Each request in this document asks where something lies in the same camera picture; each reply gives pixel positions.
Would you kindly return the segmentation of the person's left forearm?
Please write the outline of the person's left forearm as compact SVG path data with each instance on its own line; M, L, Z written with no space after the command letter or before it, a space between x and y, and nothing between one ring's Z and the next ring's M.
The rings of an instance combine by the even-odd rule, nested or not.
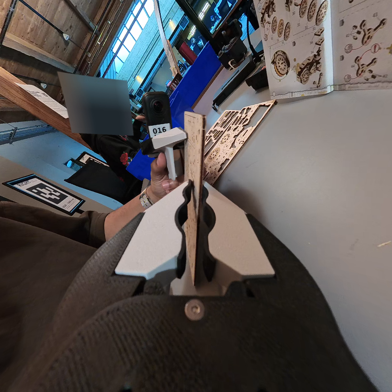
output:
M105 240L111 239L139 213L144 212L144 210L140 202L140 195L138 195L122 207L109 213L104 222Z

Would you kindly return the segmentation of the white paper notice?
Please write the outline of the white paper notice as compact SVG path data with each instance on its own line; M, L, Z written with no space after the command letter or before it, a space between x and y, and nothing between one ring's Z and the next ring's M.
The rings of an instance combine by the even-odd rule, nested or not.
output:
M56 100L51 98L46 92L42 91L41 89L37 88L36 86L33 85L27 85L27 84L20 84L20 83L15 83L25 91L27 91L30 95L35 97L37 100L39 100L41 103L49 107L50 109L54 110L56 113L61 115L63 118L68 119L68 111L66 107L58 103Z

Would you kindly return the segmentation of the black charging dock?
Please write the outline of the black charging dock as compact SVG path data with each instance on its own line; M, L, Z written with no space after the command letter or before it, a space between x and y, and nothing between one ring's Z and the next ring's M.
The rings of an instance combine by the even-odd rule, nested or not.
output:
M233 19L222 31L223 43L218 58L226 69L233 69L244 59L247 48L242 37L242 23Z

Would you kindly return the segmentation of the red cylinder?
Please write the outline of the red cylinder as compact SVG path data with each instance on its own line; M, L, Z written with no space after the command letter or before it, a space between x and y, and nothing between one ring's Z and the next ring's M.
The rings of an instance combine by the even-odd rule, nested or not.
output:
M181 41L178 43L176 46L178 52L180 55L186 60L186 62L189 65L193 65L194 62L197 59L197 55L194 53L194 51L188 46L188 44L185 41Z

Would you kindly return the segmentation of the person's left hand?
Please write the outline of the person's left hand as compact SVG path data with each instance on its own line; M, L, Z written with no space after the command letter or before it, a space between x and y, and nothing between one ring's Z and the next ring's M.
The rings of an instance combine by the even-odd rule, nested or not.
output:
M164 153L159 153L158 157L151 164L151 181L146 193L153 203L158 202L169 194L181 183L183 178L170 179L167 169L167 162Z

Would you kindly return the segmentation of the engraved wooden puzzle sheet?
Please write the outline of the engraved wooden puzzle sheet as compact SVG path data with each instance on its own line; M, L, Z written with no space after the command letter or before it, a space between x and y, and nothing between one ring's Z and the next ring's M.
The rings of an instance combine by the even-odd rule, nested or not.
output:
M184 179L192 182L190 201L187 205L188 219L184 229L191 282L195 285L198 225L203 188L205 116L186 111L184 113L184 130L187 134Z

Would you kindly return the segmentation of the small framed poster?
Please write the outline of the small framed poster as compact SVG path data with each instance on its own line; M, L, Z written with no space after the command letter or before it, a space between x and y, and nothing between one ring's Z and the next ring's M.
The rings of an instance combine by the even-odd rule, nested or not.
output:
M86 151L81 153L81 155L76 159L76 161L79 162L80 164L83 164L83 165L85 165L91 161L94 161L96 163L99 163L99 164L102 164L106 167L109 167L109 165L105 161L94 157L93 155L89 154Z

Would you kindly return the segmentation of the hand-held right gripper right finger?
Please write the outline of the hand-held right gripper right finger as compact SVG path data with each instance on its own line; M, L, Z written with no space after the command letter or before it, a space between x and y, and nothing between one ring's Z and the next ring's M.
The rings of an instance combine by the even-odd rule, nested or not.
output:
M196 260L198 296L224 296L233 282L275 277L247 214L207 182Z

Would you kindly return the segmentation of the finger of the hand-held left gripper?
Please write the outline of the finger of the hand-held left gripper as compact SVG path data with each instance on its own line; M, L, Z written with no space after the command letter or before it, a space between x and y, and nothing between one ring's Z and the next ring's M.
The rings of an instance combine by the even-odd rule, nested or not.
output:
M169 178L175 180L184 174L182 163L182 150L184 142L187 140L186 132L179 128L173 128L162 135L155 136L152 139L152 153L148 154L149 158L155 158L159 153L164 153L166 157Z

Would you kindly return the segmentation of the wooden beam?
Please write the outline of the wooden beam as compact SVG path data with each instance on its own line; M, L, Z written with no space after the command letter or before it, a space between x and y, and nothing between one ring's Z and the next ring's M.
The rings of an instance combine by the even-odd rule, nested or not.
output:
M0 93L12 103L26 110L30 114L36 116L40 120L51 125L58 131L69 136L81 145L89 148L89 145L84 142L81 136L77 133L72 133L70 122L58 114L55 110L42 103L36 97L31 95L17 83L24 84L16 76L12 75L4 68L0 68Z

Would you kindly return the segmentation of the person's brown clothing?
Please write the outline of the person's brown clothing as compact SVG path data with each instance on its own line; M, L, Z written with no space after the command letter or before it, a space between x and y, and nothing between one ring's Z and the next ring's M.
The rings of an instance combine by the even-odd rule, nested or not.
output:
M40 347L72 280L105 242L107 215L0 203L1 391Z

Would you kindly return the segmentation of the silver wristwatch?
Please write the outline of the silver wristwatch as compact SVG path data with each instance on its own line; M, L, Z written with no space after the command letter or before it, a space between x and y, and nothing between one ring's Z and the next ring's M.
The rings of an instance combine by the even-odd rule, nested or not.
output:
M144 210L147 210L148 208L150 208L151 206L154 205L154 201L148 195L149 188L150 188L150 186L146 187L140 193L140 196L139 196L140 203L141 203L142 207L144 208Z

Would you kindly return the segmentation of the framed marker poster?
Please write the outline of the framed marker poster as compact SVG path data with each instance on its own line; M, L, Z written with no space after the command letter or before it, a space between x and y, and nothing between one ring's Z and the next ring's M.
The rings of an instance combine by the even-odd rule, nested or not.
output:
M37 174L30 174L21 178L3 182L2 185L14 189L34 200L37 200L57 211L73 216L82 214L81 206L86 202L82 197L72 194L57 185L41 178Z

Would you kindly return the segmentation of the grey desk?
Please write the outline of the grey desk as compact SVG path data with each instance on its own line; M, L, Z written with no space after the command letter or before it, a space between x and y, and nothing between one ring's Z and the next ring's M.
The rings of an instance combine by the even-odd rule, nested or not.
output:
M391 89L278 99L215 186L305 265L391 391Z

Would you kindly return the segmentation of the black office chair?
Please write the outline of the black office chair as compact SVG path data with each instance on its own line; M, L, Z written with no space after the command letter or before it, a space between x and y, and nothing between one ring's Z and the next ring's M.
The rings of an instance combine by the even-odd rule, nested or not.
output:
M114 199L122 204L129 202L133 195L125 182L110 167L90 161L71 175L65 182Z

